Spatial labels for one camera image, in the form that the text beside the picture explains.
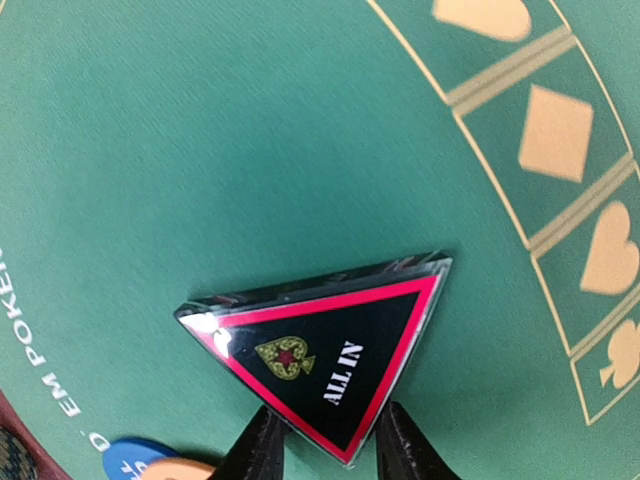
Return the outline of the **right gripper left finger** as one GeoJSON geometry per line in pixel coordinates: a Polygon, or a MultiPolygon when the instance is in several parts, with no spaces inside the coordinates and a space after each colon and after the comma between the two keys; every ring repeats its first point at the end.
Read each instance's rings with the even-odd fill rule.
{"type": "Polygon", "coordinates": [[[284,446],[289,426],[262,406],[238,437],[219,466],[227,480],[282,480],[284,446]]]}

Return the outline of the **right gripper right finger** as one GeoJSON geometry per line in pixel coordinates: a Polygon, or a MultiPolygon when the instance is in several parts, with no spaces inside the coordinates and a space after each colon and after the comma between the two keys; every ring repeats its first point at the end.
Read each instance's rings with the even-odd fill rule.
{"type": "Polygon", "coordinates": [[[460,480],[399,402],[384,407],[375,440],[380,480],[460,480]]]}

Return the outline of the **orange big blind button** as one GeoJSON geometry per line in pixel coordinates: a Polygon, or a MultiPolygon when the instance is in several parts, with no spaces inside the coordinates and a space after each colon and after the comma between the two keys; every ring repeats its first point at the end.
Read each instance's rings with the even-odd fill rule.
{"type": "Polygon", "coordinates": [[[215,471],[214,466],[194,460],[162,458],[147,467],[141,480],[207,480],[215,471]]]}

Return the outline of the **black red all-in triangle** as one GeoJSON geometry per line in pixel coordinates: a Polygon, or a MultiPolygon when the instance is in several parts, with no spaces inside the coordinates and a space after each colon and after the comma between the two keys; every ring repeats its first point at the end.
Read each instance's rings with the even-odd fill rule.
{"type": "Polygon", "coordinates": [[[410,255],[191,299],[176,320],[300,435],[353,463],[430,321],[453,260],[410,255]]]}

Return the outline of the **blue small blind button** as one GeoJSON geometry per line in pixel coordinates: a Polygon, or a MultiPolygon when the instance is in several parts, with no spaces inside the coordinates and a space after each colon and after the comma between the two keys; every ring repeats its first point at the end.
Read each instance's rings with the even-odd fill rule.
{"type": "Polygon", "coordinates": [[[110,480],[140,479],[155,461],[177,457],[178,452],[161,443],[127,437],[116,440],[103,453],[103,469],[110,480]]]}

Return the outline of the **green poker chip stack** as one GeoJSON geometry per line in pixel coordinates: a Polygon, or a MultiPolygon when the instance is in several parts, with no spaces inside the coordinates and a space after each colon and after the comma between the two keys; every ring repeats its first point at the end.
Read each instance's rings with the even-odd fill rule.
{"type": "Polygon", "coordinates": [[[11,431],[0,432],[0,476],[1,480],[37,480],[38,468],[35,460],[11,431]]]}

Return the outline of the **round green poker mat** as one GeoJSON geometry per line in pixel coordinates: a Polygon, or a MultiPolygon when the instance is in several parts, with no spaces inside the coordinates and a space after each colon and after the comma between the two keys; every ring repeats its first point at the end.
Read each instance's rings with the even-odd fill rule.
{"type": "Polygon", "coordinates": [[[394,396],[465,479],[632,479],[639,393],[595,424],[530,256],[449,108],[363,1],[9,1],[1,387],[74,479],[146,437],[216,461],[260,401],[185,300],[453,259],[394,396]]]}

